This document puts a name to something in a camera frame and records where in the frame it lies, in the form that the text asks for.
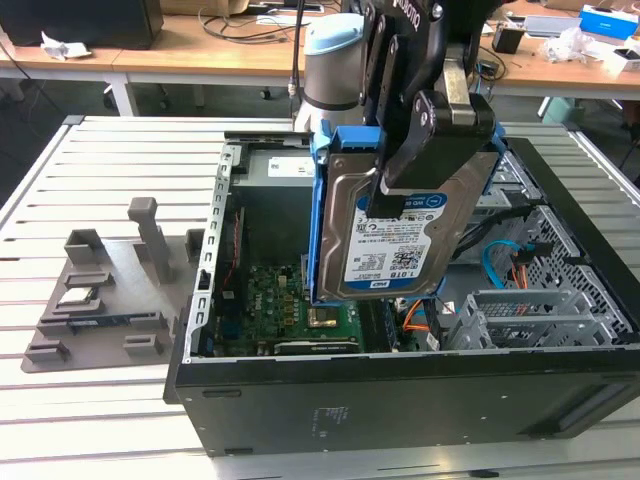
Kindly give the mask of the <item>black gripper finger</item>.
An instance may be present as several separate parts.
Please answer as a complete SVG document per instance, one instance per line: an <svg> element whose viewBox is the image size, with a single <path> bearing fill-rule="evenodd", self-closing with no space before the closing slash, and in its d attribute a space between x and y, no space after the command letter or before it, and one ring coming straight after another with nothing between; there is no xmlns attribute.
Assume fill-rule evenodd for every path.
<svg viewBox="0 0 640 480"><path fill-rule="evenodd" d="M363 125L378 126L387 122L402 49L403 37L396 32L393 17L364 15L359 93Z"/></svg>
<svg viewBox="0 0 640 480"><path fill-rule="evenodd" d="M429 47L409 68L404 44L388 54L376 113L385 132L381 165L367 214L397 218L405 198L437 190L492 140L496 121L488 102L471 94L469 69L477 45Z"/></svg>

